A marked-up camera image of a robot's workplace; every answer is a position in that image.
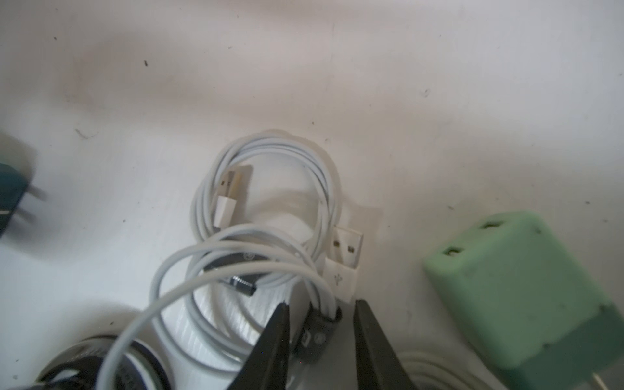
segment white usb cable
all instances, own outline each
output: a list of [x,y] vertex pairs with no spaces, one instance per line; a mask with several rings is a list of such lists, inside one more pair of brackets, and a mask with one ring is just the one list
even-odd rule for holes
[[[235,167],[260,154],[291,157],[304,166],[312,179],[319,198],[318,212],[312,237],[304,244],[298,243],[279,229],[264,225],[246,223],[228,227],[236,207],[235,197],[240,183]],[[338,309],[336,298],[331,287],[318,274],[317,268],[334,224],[339,219],[339,211],[338,188],[323,159],[307,145],[277,132],[264,132],[232,142],[219,154],[193,198],[191,227],[199,243],[174,253],[157,270],[150,288],[150,305],[118,337],[100,369],[97,389],[110,390],[119,359],[141,327],[150,320],[153,320],[163,345],[173,354],[201,371],[233,378],[238,371],[208,365],[184,351],[167,330],[161,315],[164,308],[185,297],[189,322],[201,338],[206,340],[208,347],[219,352],[225,361],[242,367],[253,345],[233,339],[212,325],[200,311],[193,295],[197,288],[227,277],[265,273],[256,282],[258,288],[278,286],[294,277],[302,277],[312,306],[323,316],[335,318]],[[242,241],[243,237],[252,237],[255,242]],[[272,261],[249,261],[205,271],[213,261],[241,252],[263,256]],[[185,281],[161,295],[160,285],[165,274],[174,264],[188,257],[191,260]],[[295,370],[301,370],[303,365],[292,366]],[[291,387],[295,388],[300,380],[300,373],[294,372],[291,377]]]
[[397,357],[409,379],[419,388],[492,390],[481,379],[439,355],[423,351],[410,351],[399,353]]

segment black cable clip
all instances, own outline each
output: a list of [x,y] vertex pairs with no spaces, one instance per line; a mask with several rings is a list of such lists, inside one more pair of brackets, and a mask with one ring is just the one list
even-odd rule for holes
[[[256,255],[254,253],[232,253],[231,255],[227,255],[221,257],[213,261],[204,267],[204,271],[210,271],[214,268],[223,267],[231,264],[239,264],[247,261],[261,261],[266,260],[266,257]],[[256,282],[260,279],[264,274],[263,273],[254,273],[251,275],[243,275],[243,276],[233,276],[229,280],[222,280],[222,283],[239,293],[247,296],[253,296],[256,292]]]
[[336,318],[327,318],[310,304],[303,326],[297,337],[293,354],[304,363],[316,363],[334,335],[343,312],[338,308]]

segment metal prong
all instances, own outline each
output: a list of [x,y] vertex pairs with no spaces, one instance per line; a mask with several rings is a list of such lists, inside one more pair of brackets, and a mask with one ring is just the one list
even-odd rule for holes
[[592,380],[590,381],[592,387],[596,390],[609,390],[607,385],[602,381],[602,378],[598,374],[592,374]]

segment dark teal charger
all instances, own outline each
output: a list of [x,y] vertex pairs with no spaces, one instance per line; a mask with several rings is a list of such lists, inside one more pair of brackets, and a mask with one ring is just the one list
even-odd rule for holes
[[14,168],[0,163],[0,236],[27,188],[28,181],[24,176]]

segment charger usb port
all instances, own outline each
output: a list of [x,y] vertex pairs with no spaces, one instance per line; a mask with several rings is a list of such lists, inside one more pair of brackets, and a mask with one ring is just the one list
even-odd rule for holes
[[450,257],[455,257],[458,254],[462,253],[462,251],[464,251],[463,248],[458,248],[456,246],[451,246],[450,248],[447,248],[443,254],[450,256]]
[[502,224],[503,224],[502,221],[485,222],[483,224],[483,226],[481,226],[481,229],[493,229],[493,228],[497,228],[497,227],[501,226]]

